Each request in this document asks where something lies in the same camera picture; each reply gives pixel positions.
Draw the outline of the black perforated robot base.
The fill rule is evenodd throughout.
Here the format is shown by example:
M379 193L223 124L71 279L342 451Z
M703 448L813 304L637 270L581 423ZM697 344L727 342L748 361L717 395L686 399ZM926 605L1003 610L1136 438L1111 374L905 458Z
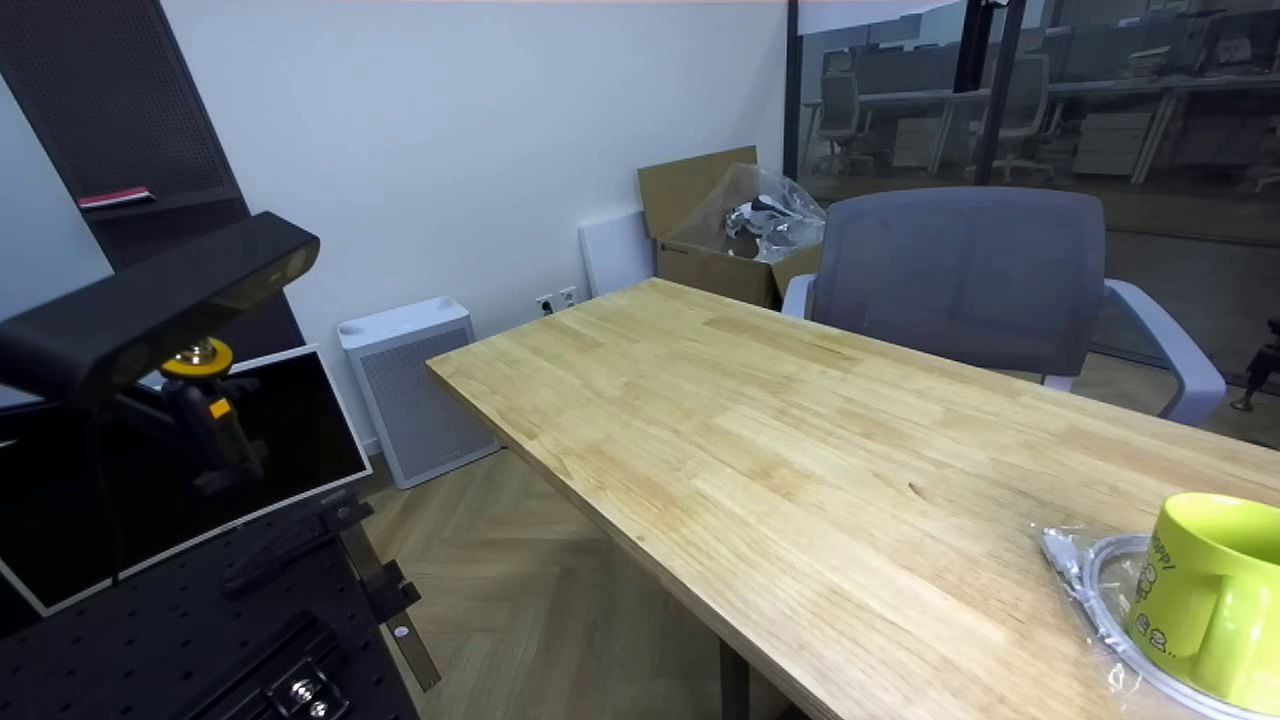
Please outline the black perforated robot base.
M0 720L416 720L439 685L363 501L189 547L0 644Z

